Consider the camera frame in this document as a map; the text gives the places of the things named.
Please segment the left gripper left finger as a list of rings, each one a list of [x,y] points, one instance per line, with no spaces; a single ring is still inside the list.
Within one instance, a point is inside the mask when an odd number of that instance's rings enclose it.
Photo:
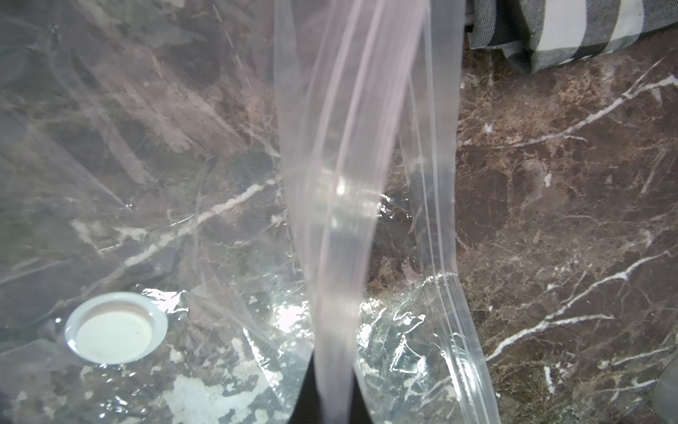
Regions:
[[[316,386],[314,355],[311,356],[289,424],[320,424],[321,401]]]

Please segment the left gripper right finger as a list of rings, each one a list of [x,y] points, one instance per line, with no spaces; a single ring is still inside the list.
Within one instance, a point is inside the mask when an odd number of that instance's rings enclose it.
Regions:
[[[349,424],[373,424],[355,371],[352,372],[352,398]]]

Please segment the clear plastic vacuum bag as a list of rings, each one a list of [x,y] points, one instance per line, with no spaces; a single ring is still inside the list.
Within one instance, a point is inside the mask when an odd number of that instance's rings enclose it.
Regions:
[[[458,277],[469,1],[4,1],[1,420],[499,422]],[[138,293],[150,355],[65,324]]]

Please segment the black white plaid shirt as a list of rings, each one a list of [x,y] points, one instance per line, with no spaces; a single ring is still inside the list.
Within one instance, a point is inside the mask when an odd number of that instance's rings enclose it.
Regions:
[[[625,49],[677,24],[676,1],[469,1],[472,49],[535,73]]]

